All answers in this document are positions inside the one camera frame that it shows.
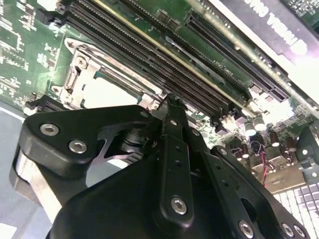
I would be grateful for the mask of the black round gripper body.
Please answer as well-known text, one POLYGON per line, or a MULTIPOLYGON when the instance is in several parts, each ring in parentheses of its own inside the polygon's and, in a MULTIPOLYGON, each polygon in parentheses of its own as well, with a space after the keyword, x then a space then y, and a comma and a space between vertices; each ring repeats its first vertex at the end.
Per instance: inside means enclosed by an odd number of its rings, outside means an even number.
POLYGON ((207 179, 172 164, 177 188, 160 192, 162 163, 151 157, 70 199, 59 211, 52 239, 219 239, 222 226, 207 179))

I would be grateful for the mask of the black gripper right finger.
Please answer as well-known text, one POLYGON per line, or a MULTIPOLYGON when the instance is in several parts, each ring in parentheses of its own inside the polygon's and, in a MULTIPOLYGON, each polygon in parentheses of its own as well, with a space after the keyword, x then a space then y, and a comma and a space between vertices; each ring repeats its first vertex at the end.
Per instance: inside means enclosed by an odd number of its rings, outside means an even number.
POLYGON ((187 128, 191 162, 212 187, 222 238, 310 238, 306 228, 225 148, 208 149, 202 135, 189 127, 181 99, 176 106, 178 119, 187 128))

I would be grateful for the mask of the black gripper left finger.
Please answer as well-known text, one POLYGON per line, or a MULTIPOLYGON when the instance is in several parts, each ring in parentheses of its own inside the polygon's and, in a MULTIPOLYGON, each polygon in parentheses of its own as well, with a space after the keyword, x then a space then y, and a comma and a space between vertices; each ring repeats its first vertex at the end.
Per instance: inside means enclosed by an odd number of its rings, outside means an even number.
POLYGON ((160 192, 177 188, 172 164, 190 172, 187 128, 178 119, 176 98, 167 96, 149 113, 138 105, 37 113, 25 119, 15 156, 15 171, 28 184, 52 224, 59 211, 87 190, 87 172, 99 157, 141 153, 161 163, 160 192))

